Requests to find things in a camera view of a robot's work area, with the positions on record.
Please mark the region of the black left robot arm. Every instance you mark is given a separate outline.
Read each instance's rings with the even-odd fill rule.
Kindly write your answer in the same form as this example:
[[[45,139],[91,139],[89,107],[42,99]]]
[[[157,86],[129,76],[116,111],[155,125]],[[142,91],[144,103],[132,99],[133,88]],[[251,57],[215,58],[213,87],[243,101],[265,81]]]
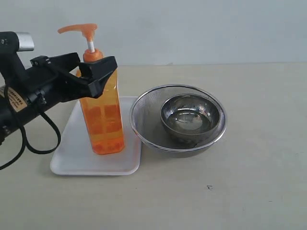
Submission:
[[[6,138],[41,112],[81,98],[99,98],[118,65],[114,56],[94,63],[80,61],[77,53],[31,59],[28,69],[18,52],[33,51],[29,33],[0,34],[0,72],[5,80],[0,94],[0,137]]]

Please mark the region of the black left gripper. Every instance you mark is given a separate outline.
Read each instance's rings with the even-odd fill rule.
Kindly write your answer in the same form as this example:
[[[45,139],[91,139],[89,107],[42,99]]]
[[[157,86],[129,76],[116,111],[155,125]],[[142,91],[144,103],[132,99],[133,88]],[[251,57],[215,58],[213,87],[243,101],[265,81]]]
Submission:
[[[99,98],[106,83],[118,65],[114,56],[104,57],[93,63],[80,62],[76,52],[55,57],[38,56],[30,62],[32,67],[26,69],[17,55],[19,40],[15,32],[0,33],[0,73],[5,84],[10,85],[7,103],[4,98],[4,86],[0,89],[0,111],[9,112],[11,105],[16,112],[29,109],[30,104],[43,95],[56,93],[52,87],[59,89],[63,81],[61,95],[63,98]],[[70,71],[76,67],[81,77],[72,75]]]

